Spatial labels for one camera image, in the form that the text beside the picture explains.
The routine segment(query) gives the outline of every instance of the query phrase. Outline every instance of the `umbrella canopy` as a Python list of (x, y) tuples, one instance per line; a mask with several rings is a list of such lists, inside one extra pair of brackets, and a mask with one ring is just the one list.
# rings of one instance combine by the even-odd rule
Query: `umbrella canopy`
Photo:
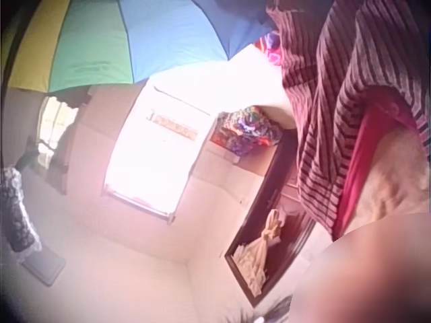
[[(273, 29), (266, 0), (42, 0), (10, 87), (55, 92), (135, 83), (176, 66), (220, 61)], [(2, 69), (18, 17), (2, 39)]]

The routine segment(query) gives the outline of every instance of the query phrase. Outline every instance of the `curtain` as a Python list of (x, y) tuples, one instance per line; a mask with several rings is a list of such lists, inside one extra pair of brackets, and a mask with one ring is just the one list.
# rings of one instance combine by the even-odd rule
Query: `curtain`
[(233, 260), (242, 277), (246, 281), (253, 296), (262, 294), (262, 286), (266, 281), (265, 262), (269, 241), (279, 237), (281, 221), (277, 209), (269, 212), (265, 228), (255, 241), (235, 250)]

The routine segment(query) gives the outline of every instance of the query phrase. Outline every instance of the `colorful fabric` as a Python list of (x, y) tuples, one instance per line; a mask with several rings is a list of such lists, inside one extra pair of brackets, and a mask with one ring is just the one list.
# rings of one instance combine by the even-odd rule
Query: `colorful fabric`
[[(273, 29), (266, 0), (42, 0), (10, 87), (55, 92), (130, 84), (173, 67), (225, 61)], [(2, 70), (17, 18), (2, 35)]]
[(33, 251), (41, 251), (42, 245), (24, 206), (21, 173), (3, 168), (0, 190), (1, 231), (17, 261), (23, 262)]
[(271, 0), (267, 10), (298, 127), (300, 200), (332, 235), (370, 88), (401, 95), (430, 158), (430, 21), (403, 0)]
[(281, 65), (280, 37), (278, 33), (270, 32), (261, 37), (255, 46), (261, 50), (268, 58), (268, 61), (275, 66)]
[(269, 120), (257, 106), (220, 115), (211, 141), (237, 156), (250, 153), (258, 145), (277, 145), (282, 136), (278, 124)]

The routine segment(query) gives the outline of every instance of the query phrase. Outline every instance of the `wooden door frame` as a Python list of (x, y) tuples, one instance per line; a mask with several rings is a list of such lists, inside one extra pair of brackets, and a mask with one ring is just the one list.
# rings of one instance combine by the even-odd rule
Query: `wooden door frame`
[[(241, 243), (241, 238), (244, 236), (246, 226), (254, 227), (253, 231), (256, 230), (256, 232), (261, 230), (262, 225), (264, 225), (266, 221), (267, 210), (271, 209), (275, 205), (277, 202), (277, 196), (280, 194), (283, 185), (290, 176), (292, 168), (291, 166), (296, 162), (297, 148), (298, 138), (296, 131), (284, 131), (283, 137), (274, 153), (274, 157), (269, 165), (268, 171), (263, 179), (262, 185), (255, 197), (255, 200), (253, 201), (241, 228), (238, 230), (235, 238), (230, 244), (230, 247), (224, 255), (224, 258), (226, 259), (226, 262), (228, 263), (233, 275), (254, 308), (262, 301), (263, 298), (267, 296), (267, 294), (274, 288), (281, 277), (289, 269), (310, 236), (314, 227), (314, 221), (310, 217), (307, 219), (301, 219), (301, 221), (305, 221), (306, 223), (304, 229), (296, 240), (296, 243), (292, 246), (290, 255), (282, 260), (280, 269), (277, 270), (274, 276), (270, 278), (263, 286), (262, 294), (255, 297), (250, 292), (250, 289), (248, 288), (246, 281), (242, 277), (235, 262), (233, 261), (232, 256), (235, 253), (238, 245)], [(259, 217), (256, 216), (256, 213), (262, 213), (265, 214), (265, 216)]]

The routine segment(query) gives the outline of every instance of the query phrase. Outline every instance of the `wall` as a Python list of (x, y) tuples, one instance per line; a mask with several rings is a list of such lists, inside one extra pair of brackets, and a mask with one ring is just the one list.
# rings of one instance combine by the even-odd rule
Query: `wall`
[[(262, 177), (234, 166), (229, 179), (226, 192), (220, 195), (213, 215), (207, 219), (199, 249), (188, 264), (197, 314), (204, 323), (224, 322), (238, 317), (241, 310), (248, 314), (253, 311), (224, 254), (244, 221)], [(330, 242), (329, 234), (316, 225), (301, 253), (256, 310), (262, 313), (278, 299), (290, 295), (310, 261)]]
[[(232, 161), (226, 160), (224, 151), (214, 148), (214, 144), (206, 145), (172, 225), (109, 196), (101, 196), (115, 140), (141, 86), (105, 85), (93, 89), (93, 98), (77, 125), (68, 193), (65, 199), (59, 196), (58, 203), (67, 201), (64, 208), (71, 209), (78, 221), (126, 247), (150, 256), (186, 262), (194, 252), (207, 216), (216, 207)], [(15, 162), (24, 151), (29, 124), (37, 118), (42, 97), (36, 92), (8, 91), (4, 122), (7, 127), (3, 136), (8, 163)]]
[(4, 106), (1, 140), (5, 165), (18, 161), (26, 149), (31, 128), (36, 125), (44, 94), (11, 89), (7, 91)]

